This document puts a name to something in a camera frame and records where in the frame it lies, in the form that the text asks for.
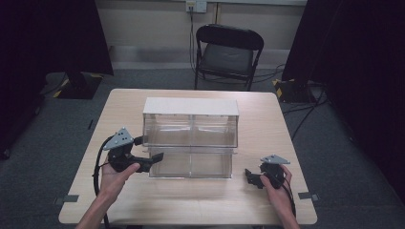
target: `gray carpet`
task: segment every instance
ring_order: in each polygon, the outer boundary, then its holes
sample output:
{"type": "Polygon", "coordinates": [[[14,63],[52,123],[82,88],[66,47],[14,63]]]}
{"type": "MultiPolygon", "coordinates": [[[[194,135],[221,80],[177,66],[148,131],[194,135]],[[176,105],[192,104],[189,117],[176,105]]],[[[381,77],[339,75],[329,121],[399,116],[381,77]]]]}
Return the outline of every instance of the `gray carpet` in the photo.
{"type": "MultiPolygon", "coordinates": [[[[62,77],[63,73],[48,75],[44,92],[62,77]]],[[[39,115],[11,147],[11,158],[0,161],[0,228],[73,228],[59,223],[61,206],[54,200],[68,194],[109,92],[114,88],[191,90],[193,77],[191,70],[117,70],[115,76],[102,80],[92,100],[55,99],[47,94],[39,115]]],[[[245,90],[243,84],[234,83],[200,81],[199,90],[245,90]]],[[[274,88],[266,80],[254,83],[251,91],[274,92],[274,88]]],[[[313,92],[320,95],[320,88],[313,92]]],[[[308,105],[281,106],[286,112],[308,105]]],[[[291,135],[308,112],[285,115],[291,135]]],[[[326,102],[311,112],[293,139],[309,190],[321,198],[314,202],[318,222],[303,228],[404,228],[404,206],[351,137],[338,112],[326,102]]]]}

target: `black curtain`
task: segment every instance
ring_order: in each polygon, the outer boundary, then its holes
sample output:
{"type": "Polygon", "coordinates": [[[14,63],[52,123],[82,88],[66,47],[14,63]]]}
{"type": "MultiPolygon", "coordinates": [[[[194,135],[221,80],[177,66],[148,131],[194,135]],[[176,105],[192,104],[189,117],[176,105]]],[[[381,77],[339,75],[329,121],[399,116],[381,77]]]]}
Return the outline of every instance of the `black curtain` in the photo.
{"type": "Polygon", "coordinates": [[[404,11],[404,1],[309,0],[283,74],[327,84],[355,140],[403,202],[404,11]]]}
{"type": "Polygon", "coordinates": [[[0,32],[0,151],[48,73],[113,74],[94,0],[2,0],[0,32]]]}

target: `transparent container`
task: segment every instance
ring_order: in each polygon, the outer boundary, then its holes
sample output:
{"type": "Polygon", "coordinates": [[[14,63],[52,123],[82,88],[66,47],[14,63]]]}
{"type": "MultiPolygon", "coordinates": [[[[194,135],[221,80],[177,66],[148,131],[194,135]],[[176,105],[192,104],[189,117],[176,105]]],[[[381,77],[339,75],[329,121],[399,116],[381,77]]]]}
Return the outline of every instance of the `transparent container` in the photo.
{"type": "Polygon", "coordinates": [[[152,166],[149,177],[231,178],[231,148],[152,147],[150,156],[164,153],[152,166]]]}
{"type": "Polygon", "coordinates": [[[145,114],[143,146],[238,147],[238,117],[145,114]]]}
{"type": "Polygon", "coordinates": [[[164,153],[149,176],[231,178],[238,120],[235,99],[148,97],[142,144],[164,153]]]}

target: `chair seat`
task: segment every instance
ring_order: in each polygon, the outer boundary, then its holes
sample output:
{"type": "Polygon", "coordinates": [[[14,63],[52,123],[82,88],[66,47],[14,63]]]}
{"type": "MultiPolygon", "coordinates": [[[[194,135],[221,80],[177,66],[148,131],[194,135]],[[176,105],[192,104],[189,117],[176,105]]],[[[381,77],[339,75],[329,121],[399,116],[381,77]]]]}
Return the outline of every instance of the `chair seat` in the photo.
{"type": "Polygon", "coordinates": [[[253,51],[208,44],[200,64],[202,71],[249,76],[253,51]]]}

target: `wooden tabletop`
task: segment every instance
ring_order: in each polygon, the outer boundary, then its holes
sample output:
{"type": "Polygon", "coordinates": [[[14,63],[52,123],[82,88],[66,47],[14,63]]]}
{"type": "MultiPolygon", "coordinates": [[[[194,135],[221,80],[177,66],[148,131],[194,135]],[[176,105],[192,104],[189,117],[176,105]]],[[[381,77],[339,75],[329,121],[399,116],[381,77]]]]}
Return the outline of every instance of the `wooden tabletop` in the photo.
{"type": "MultiPolygon", "coordinates": [[[[300,224],[313,224],[317,216],[310,199],[299,199],[308,191],[304,175],[290,140],[277,97],[271,93],[112,90],[95,132],[75,176],[69,195],[77,202],[64,203],[62,223],[80,221],[95,198],[93,171],[103,141],[121,127],[131,136],[142,135],[142,111],[147,97],[197,97],[237,99],[239,146],[232,158],[232,178],[150,178],[134,174],[125,183],[118,200],[108,211],[110,223],[125,225],[267,225],[280,224],[268,203],[265,189],[248,184],[245,168],[260,172],[260,158],[277,155],[290,161],[291,187],[300,224]]],[[[132,154],[147,157],[142,146],[132,154]]]]}

